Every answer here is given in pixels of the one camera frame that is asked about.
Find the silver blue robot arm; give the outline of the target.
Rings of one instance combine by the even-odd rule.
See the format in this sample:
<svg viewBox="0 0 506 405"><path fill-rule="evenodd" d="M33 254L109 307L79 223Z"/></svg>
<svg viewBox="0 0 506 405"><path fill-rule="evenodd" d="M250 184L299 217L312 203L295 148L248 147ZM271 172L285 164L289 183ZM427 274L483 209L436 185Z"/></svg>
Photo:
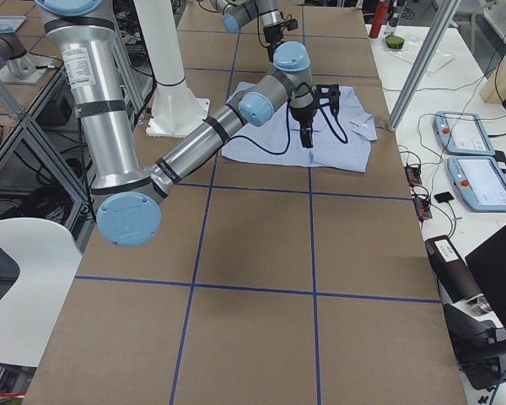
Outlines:
<svg viewBox="0 0 506 405"><path fill-rule="evenodd" d="M240 30L252 21L258 23L258 29L262 28L264 41L259 38L261 46L266 49L268 59L273 61L275 50L284 42L283 32L289 22L279 10L276 1L209 1L214 10L221 14L225 29L232 34Z"/></svg>
<svg viewBox="0 0 506 405"><path fill-rule="evenodd" d="M246 125L269 122L284 105L315 110L309 95L310 57L296 41L280 45L262 80L210 113L209 102L189 89L175 18L167 1L137 1L134 8L155 84L147 138L173 148L151 166L141 165L120 88L113 51L119 36L109 1L41 1L47 37L60 49L88 141L96 178L90 192L101 235L117 246L140 246L162 221L160 203L171 188L204 165Z"/></svg>

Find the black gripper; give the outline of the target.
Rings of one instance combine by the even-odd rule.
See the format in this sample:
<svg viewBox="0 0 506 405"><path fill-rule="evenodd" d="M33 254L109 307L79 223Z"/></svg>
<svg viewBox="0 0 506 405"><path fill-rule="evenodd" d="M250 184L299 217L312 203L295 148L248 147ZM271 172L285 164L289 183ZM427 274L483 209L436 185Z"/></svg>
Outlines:
<svg viewBox="0 0 506 405"><path fill-rule="evenodd" d="M283 33L281 24L273 24L263 27L263 34L266 42L271 42L267 48L267 55L270 62L274 60L276 49L283 43Z"/></svg>
<svg viewBox="0 0 506 405"><path fill-rule="evenodd" d="M300 141L303 148L312 149L313 120L316 114L315 98L311 94L295 97L290 102L290 112L300 127Z"/></svg>

